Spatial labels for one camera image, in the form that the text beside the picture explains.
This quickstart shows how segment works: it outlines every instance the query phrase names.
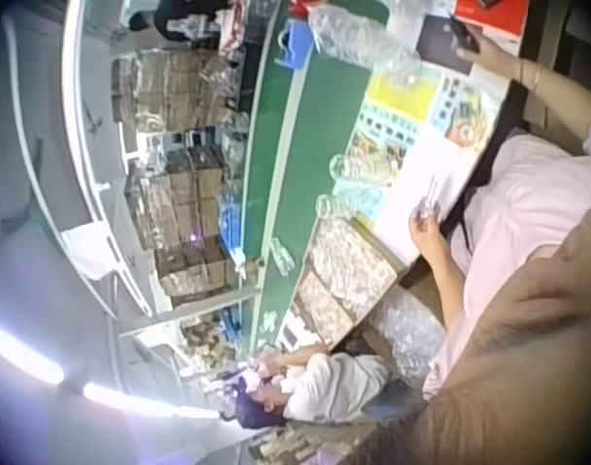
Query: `woman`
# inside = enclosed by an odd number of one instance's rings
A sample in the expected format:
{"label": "woman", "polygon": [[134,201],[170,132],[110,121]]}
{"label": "woman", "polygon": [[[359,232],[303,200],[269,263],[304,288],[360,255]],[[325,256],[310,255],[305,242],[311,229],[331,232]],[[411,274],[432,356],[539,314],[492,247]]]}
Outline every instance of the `woman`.
{"label": "woman", "polygon": [[571,157],[529,135],[512,137],[500,149],[491,183],[465,211],[466,231],[455,231],[451,244],[440,235],[435,215],[411,222],[412,238],[433,270],[449,332],[426,379],[426,399],[449,376],[483,310],[504,283],[526,262],[551,257],[591,208],[591,93],[506,53],[478,30],[471,32],[481,53],[460,49],[459,56],[528,87],[586,140],[590,156]]}
{"label": "woman", "polygon": [[[528,86],[591,154],[591,94],[472,32],[481,54],[460,55]],[[450,329],[429,402],[342,463],[591,464],[591,158],[510,139],[466,211],[470,247],[433,218],[411,225]]]}

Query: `man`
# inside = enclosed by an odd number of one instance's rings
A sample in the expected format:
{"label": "man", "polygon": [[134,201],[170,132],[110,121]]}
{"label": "man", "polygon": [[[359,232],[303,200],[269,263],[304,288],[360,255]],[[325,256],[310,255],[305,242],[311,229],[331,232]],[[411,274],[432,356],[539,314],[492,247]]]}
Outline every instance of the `man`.
{"label": "man", "polygon": [[128,22],[133,32],[142,31],[153,24],[156,30],[167,40],[187,42],[190,38],[185,34],[172,30],[169,21],[185,19],[190,15],[205,16],[208,22],[216,18],[216,13],[230,8],[229,0],[161,0],[158,8],[152,11],[134,13]]}
{"label": "man", "polygon": [[287,368],[287,378],[280,386],[262,382],[257,389],[247,391],[246,382],[239,379],[235,417],[242,427],[280,426],[286,419],[348,421],[357,417],[389,380],[381,357],[331,356],[325,344],[262,359],[258,374],[268,380]]}

